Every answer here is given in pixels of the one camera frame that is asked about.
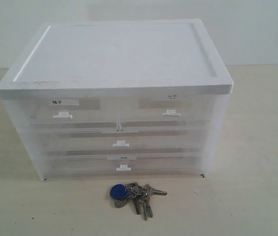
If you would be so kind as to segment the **key bunch with blue tag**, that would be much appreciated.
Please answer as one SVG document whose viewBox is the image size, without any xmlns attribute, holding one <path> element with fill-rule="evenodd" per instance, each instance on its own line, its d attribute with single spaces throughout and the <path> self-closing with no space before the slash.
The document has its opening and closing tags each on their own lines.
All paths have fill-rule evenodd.
<svg viewBox="0 0 278 236">
<path fill-rule="evenodd" d="M 142 214 L 145 221 L 148 217 L 154 216 L 150 203 L 153 195 L 166 196 L 167 192 L 153 188 L 149 184 L 139 185 L 137 182 L 116 184 L 110 189 L 110 197 L 114 199 L 116 208 L 123 208 L 132 201 L 136 214 Z"/>
</svg>

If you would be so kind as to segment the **white translucent drawer cabinet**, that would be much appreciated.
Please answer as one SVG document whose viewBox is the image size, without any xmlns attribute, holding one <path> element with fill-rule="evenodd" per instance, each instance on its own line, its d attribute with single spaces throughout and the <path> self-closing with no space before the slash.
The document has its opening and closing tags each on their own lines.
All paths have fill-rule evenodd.
<svg viewBox="0 0 278 236">
<path fill-rule="evenodd" d="M 0 98 L 39 178 L 55 157 L 34 152 L 37 133 L 113 129 L 53 129 L 32 124 L 28 103 L 50 98 L 111 98 L 117 110 L 117 131 L 210 129 L 204 152 L 199 155 L 208 173 L 233 85 L 199 19 L 50 23 L 39 28 L 4 75 Z M 120 101 L 172 95 L 209 96 L 210 120 L 187 126 L 120 125 Z"/>
</svg>

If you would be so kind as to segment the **middle wide translucent drawer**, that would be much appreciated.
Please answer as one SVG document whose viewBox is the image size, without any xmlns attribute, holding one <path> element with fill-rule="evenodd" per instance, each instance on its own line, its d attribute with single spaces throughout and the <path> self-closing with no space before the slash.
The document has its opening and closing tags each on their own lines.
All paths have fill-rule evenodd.
<svg viewBox="0 0 278 236">
<path fill-rule="evenodd" d="M 199 156 L 211 134 L 206 128 L 98 129 L 39 132 L 34 152 L 49 157 L 182 158 Z"/>
</svg>

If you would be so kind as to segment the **wide translucent drawer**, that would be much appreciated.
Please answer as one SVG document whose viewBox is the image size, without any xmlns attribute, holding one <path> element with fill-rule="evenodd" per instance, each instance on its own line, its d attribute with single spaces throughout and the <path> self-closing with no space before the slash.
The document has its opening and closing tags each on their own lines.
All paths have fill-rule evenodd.
<svg viewBox="0 0 278 236">
<path fill-rule="evenodd" d="M 98 129 L 39 132 L 34 152 L 49 157 L 182 158 L 199 156 L 211 134 L 206 128 Z"/>
<path fill-rule="evenodd" d="M 127 177 L 155 175 L 206 175 L 200 156 L 191 153 L 148 155 L 58 156 L 41 170 L 41 179 L 76 177 Z"/>
</svg>

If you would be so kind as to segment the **bottom wide translucent drawer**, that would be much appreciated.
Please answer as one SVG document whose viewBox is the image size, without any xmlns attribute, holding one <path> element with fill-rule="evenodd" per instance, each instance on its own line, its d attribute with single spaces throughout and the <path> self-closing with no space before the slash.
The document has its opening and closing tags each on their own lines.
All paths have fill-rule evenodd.
<svg viewBox="0 0 278 236">
<path fill-rule="evenodd" d="M 200 156 L 191 153 L 148 155 L 58 156 L 41 170 L 41 179 L 76 177 L 127 177 L 155 175 L 206 175 Z"/>
</svg>

